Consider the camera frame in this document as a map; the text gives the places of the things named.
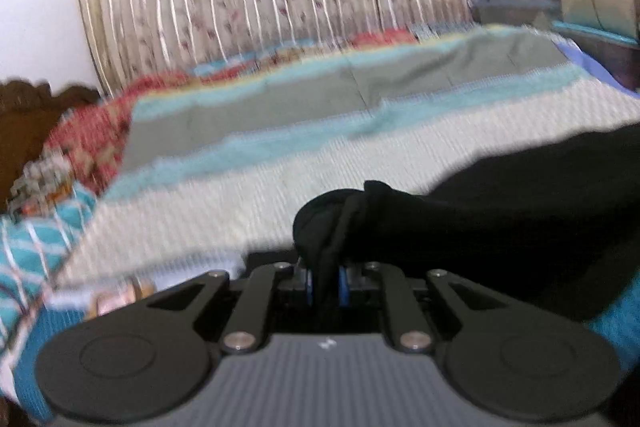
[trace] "circular cover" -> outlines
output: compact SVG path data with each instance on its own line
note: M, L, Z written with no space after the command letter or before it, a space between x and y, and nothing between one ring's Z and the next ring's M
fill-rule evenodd
M486 311L447 348L450 383L482 409L521 421L585 415L615 390L620 367L600 336L564 319L540 327Z
M177 317L110 318L65 331L40 352L36 377L55 412L92 423L140 421L183 403L209 374L211 351Z

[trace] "metal bolt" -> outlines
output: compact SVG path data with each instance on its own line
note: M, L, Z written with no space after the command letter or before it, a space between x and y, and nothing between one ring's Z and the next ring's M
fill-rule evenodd
M223 342L225 346L230 349L242 351L243 349L249 349L255 344L255 337L246 331L234 331L226 335Z
M406 349L418 351L431 346L431 335L423 331L407 331L400 336L400 344Z

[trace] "white logo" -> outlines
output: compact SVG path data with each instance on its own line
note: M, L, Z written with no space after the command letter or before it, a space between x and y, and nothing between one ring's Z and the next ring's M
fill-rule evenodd
M336 341L334 341L333 339L329 339L327 338L327 340L322 341L322 342L318 342L318 346L322 347L322 349L334 349L335 346L337 346L338 343Z

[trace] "white wall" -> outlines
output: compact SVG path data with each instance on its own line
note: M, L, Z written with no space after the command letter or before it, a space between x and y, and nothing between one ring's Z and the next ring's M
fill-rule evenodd
M0 81L46 79L97 87L78 0L0 0Z

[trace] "teal plaid fabric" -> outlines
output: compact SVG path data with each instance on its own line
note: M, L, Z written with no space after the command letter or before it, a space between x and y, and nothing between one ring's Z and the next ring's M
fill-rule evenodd
M95 207L94 194L76 184L52 216L17 225L0 216L0 351L22 313L69 254Z

